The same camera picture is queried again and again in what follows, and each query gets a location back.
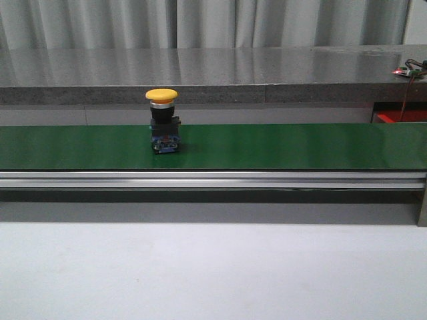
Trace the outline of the yellow mushroom push button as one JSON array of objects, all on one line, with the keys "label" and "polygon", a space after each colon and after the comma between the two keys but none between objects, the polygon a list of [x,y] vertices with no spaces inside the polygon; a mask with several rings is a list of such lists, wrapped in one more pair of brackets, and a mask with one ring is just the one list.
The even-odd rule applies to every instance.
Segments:
[{"label": "yellow mushroom push button", "polygon": [[173,89],[152,89],[145,97],[151,106],[151,148],[155,154],[174,153],[179,149],[180,118],[175,116],[174,99],[178,92]]}]

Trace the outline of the grey stone-top counter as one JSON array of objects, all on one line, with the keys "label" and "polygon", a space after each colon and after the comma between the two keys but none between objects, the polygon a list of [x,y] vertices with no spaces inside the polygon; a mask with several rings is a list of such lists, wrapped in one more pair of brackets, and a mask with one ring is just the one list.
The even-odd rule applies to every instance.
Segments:
[{"label": "grey stone-top counter", "polygon": [[409,58],[426,46],[2,50],[1,104],[136,105],[157,87],[185,104],[424,102],[425,79],[392,73]]}]

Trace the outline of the green conveyor belt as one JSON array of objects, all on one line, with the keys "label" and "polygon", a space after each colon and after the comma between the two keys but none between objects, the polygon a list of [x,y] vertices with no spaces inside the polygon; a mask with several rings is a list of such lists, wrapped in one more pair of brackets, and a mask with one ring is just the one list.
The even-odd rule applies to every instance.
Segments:
[{"label": "green conveyor belt", "polygon": [[176,153],[156,155],[146,125],[1,128],[1,168],[426,169],[423,123],[183,125]]}]

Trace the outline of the small circuit board red LED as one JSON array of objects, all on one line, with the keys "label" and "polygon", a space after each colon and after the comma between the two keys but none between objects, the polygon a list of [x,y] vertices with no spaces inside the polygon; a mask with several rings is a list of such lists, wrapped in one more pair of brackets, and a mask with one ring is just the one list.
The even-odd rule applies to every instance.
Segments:
[{"label": "small circuit board red LED", "polygon": [[411,69],[408,67],[399,66],[395,70],[393,70],[392,73],[394,75],[399,75],[402,77],[411,78],[411,77],[420,77],[422,70],[421,69],[414,69],[414,68]]}]

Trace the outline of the red bin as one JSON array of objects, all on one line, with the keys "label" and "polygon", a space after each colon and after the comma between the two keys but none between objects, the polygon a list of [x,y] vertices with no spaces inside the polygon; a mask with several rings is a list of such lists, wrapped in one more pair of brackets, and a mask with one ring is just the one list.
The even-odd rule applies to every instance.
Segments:
[{"label": "red bin", "polygon": [[404,112],[401,116],[400,111],[379,111],[374,114],[374,123],[397,123],[397,122],[426,122],[426,110],[412,110]]}]

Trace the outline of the grey pleated curtain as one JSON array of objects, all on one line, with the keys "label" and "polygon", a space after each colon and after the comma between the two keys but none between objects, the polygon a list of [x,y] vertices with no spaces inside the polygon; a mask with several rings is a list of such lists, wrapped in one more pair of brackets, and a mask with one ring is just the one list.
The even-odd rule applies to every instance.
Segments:
[{"label": "grey pleated curtain", "polygon": [[400,44],[408,1],[2,1],[3,49]]}]

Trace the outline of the aluminium conveyor frame rail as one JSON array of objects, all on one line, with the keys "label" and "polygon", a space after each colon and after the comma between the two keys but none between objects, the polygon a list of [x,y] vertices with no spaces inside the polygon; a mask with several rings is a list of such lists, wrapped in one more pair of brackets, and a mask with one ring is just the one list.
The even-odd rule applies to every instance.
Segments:
[{"label": "aluminium conveyor frame rail", "polygon": [[3,171],[2,188],[407,189],[425,171]]}]

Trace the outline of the grey conveyor support post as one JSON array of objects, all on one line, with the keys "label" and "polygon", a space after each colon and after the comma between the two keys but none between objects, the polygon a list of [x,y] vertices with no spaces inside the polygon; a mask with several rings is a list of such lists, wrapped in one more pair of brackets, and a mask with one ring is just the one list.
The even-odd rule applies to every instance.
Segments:
[{"label": "grey conveyor support post", "polygon": [[423,191],[417,191],[416,196],[421,202],[417,226],[427,227],[427,199],[426,199],[427,198],[427,190],[426,190],[426,183],[424,184]]}]

